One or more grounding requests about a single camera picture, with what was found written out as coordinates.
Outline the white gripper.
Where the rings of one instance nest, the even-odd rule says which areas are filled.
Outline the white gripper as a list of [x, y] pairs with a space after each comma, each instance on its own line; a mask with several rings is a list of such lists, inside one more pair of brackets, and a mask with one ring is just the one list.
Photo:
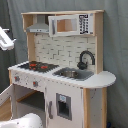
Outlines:
[[9, 32], [8, 29], [3, 29], [0, 26], [0, 48], [2, 50], [11, 50], [14, 48], [15, 39], [11, 39], [7, 33]]

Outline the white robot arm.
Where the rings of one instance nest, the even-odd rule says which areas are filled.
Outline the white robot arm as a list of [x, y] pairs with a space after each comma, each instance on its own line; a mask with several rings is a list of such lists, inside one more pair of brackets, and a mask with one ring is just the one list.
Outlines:
[[[8, 29], [3, 29], [0, 26], [0, 48], [2, 50], [14, 48], [14, 40], [10, 39], [7, 32]], [[43, 128], [43, 124], [38, 115], [29, 113], [18, 119], [1, 121], [0, 128]]]

